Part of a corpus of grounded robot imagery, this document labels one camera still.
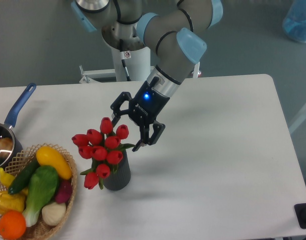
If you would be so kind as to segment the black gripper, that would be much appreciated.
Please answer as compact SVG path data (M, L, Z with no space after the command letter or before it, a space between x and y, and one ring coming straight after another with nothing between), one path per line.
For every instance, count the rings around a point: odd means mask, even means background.
M111 104L113 127L123 115L128 115L139 126L140 139L132 148L133 152L138 151L140 147L154 145L159 140L166 125L156 121L156 118L169 100L170 97L158 93L145 81L134 97L129 92L123 91ZM124 102L128 102L128 108L121 110ZM152 135L150 135L150 125L153 129Z

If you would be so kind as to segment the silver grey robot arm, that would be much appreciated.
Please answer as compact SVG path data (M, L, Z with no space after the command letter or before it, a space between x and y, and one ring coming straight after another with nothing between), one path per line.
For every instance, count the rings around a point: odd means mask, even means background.
M222 2L178 0L166 16L143 13L140 0L75 0L71 6L84 27L101 30L116 53L116 78L142 81L135 96L122 92L113 102L113 124L127 115L139 127L134 151L154 145L165 129L157 116L200 62L207 44L199 32L221 20Z

